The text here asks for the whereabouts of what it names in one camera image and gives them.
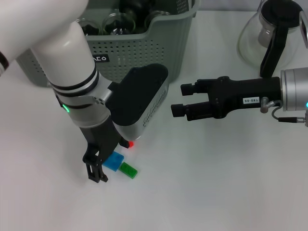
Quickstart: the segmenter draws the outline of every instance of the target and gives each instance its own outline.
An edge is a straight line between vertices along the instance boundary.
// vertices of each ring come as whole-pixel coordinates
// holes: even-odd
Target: glass coffee pot
[[[258,12],[244,27],[238,52],[248,64],[260,68],[261,77],[272,77],[276,68],[294,57],[301,39],[302,10],[292,0],[262,0]]]

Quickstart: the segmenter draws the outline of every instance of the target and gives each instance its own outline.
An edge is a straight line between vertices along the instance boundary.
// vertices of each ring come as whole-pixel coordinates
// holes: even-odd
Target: gray wall
[[[295,0],[303,9],[308,9],[308,0]],[[261,0],[201,0],[202,10],[257,11]]]

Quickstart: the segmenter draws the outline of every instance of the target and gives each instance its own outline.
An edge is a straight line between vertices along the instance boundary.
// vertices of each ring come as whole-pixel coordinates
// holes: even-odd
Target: plastic basket
[[[192,18],[200,0],[156,0],[156,7],[171,13],[152,20],[143,34],[121,36],[87,36],[87,41],[100,73],[114,82],[121,82],[133,67],[159,63],[169,70],[169,80],[180,74]],[[118,1],[90,0],[81,18],[102,23],[115,11]],[[101,62],[102,57],[109,62]],[[19,65],[36,85],[46,87],[46,75],[31,50],[17,59]]]

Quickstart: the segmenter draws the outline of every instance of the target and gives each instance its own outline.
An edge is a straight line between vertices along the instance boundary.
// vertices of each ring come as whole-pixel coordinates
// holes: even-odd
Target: green block
[[[132,166],[126,164],[123,162],[121,167],[119,168],[121,172],[123,172],[125,175],[128,175],[130,178],[134,179],[135,176],[137,175],[138,171],[134,169]]]

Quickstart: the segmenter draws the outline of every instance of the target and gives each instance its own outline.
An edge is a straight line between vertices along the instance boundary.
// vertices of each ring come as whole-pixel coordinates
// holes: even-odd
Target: label
[[[243,98],[243,104],[260,103],[260,97]]]
[[[109,56],[107,54],[96,54],[93,55],[93,59],[96,63],[107,63],[110,62]]]

